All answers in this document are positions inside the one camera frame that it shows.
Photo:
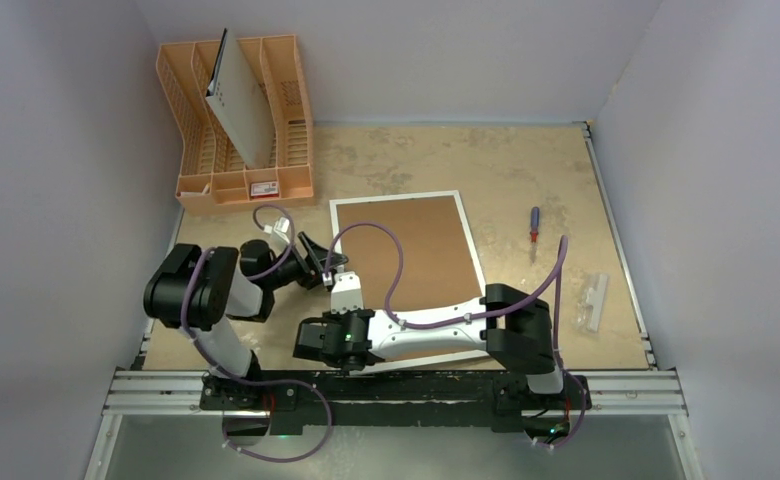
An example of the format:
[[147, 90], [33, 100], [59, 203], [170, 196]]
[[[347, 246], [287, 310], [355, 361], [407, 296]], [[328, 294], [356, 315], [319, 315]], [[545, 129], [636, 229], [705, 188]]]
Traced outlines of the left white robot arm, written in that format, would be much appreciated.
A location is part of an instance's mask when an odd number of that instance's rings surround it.
[[277, 289], [291, 283], [313, 289], [322, 282], [326, 259], [334, 268], [349, 261], [303, 232], [297, 238], [300, 248], [286, 243], [280, 253], [260, 239], [210, 250], [177, 244], [147, 283], [145, 313], [184, 334], [206, 360], [214, 378], [208, 387], [212, 398], [241, 409], [271, 401], [274, 389], [266, 385], [257, 355], [241, 343], [232, 321], [267, 321]]

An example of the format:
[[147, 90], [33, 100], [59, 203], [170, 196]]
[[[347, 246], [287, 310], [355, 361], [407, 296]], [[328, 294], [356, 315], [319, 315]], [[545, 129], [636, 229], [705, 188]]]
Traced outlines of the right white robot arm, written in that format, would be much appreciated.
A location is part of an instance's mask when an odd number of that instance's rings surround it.
[[415, 353], [482, 351], [524, 376], [530, 399], [550, 407], [567, 391], [553, 333], [546, 301], [505, 284], [488, 284], [483, 296], [447, 307], [391, 313], [338, 305], [300, 322], [293, 356], [361, 371]]

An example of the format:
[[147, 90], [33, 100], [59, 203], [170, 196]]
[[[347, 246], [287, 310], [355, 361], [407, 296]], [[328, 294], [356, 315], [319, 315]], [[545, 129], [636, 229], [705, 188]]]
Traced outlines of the white picture frame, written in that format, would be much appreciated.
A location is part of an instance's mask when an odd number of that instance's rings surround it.
[[[332, 231], [342, 237], [343, 270], [360, 278], [368, 309], [394, 313], [447, 307], [483, 296], [485, 280], [458, 191], [333, 200]], [[418, 366], [476, 350], [409, 354]]]

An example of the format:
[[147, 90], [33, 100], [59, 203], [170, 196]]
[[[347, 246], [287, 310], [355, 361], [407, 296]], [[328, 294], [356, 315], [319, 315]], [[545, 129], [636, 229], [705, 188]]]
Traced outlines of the blue handled screwdriver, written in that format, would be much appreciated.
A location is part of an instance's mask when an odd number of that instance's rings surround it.
[[536, 253], [538, 247], [538, 236], [539, 236], [539, 224], [540, 224], [540, 208], [538, 206], [534, 206], [530, 212], [530, 228], [529, 228], [529, 237], [530, 237], [530, 244], [531, 244], [530, 247], [531, 263], [534, 263], [536, 259]]

